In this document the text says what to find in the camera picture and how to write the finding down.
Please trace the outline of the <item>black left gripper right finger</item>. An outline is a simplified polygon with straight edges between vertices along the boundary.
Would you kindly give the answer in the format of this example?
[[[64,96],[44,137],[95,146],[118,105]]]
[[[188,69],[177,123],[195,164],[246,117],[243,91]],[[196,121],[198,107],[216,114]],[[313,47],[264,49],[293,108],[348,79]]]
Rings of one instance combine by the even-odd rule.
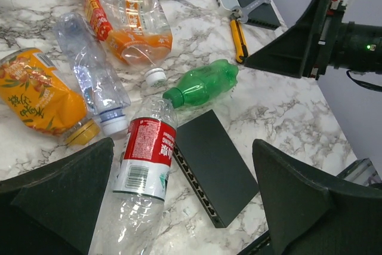
[[[381,189],[256,139],[252,157],[275,254],[381,254]]]

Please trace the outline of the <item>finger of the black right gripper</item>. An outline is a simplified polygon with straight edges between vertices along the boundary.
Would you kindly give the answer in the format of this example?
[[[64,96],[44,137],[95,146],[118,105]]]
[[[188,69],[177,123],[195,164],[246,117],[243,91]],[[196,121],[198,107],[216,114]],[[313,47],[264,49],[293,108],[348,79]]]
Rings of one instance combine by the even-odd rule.
[[[330,3],[331,0],[311,0],[295,25],[250,55],[244,66],[293,78],[310,78]]]

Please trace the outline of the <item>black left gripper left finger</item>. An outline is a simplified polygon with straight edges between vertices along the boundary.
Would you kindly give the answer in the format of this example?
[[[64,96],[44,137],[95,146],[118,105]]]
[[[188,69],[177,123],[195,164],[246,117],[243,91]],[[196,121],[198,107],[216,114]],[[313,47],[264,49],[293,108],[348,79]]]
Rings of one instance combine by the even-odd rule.
[[[109,179],[113,140],[1,182],[1,254],[87,254]]]

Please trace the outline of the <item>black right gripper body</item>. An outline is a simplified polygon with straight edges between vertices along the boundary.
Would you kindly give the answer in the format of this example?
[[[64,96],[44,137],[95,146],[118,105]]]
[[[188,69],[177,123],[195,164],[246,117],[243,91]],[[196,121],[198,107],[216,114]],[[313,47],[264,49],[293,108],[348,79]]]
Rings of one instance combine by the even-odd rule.
[[[328,66],[335,66],[335,46],[345,11],[343,0],[331,0],[329,3],[310,72],[310,77],[315,80],[325,75]]]

